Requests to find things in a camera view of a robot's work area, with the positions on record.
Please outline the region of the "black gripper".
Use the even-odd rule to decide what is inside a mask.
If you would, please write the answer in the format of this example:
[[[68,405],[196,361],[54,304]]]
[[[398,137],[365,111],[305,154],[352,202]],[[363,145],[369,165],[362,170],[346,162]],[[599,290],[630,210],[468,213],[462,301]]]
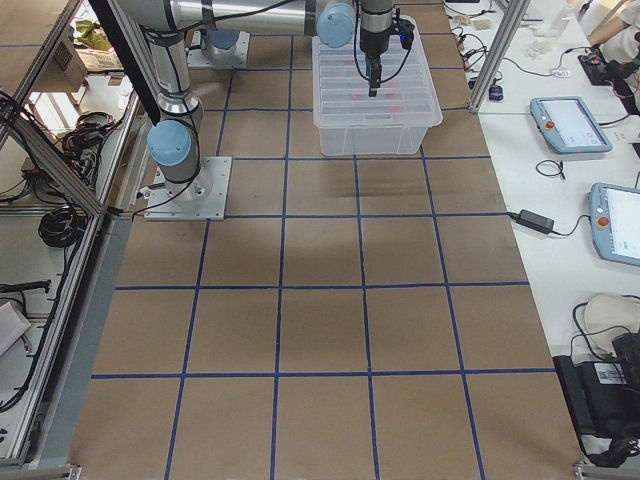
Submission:
[[[364,9],[360,14],[360,49],[366,55],[366,75],[370,97],[376,97],[381,85],[381,60],[389,44],[391,10],[374,12]]]

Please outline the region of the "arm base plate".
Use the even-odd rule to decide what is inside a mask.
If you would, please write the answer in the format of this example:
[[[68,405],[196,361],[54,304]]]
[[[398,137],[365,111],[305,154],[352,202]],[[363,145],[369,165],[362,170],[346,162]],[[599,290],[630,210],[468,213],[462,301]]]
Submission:
[[[244,31],[197,30],[188,48],[187,63],[195,70],[244,70],[250,34]]]
[[[160,187],[144,194],[148,207],[143,212],[144,218],[150,221],[223,220],[231,170],[231,157],[203,157],[199,175],[182,192],[183,186],[166,183],[157,168],[154,183]]]

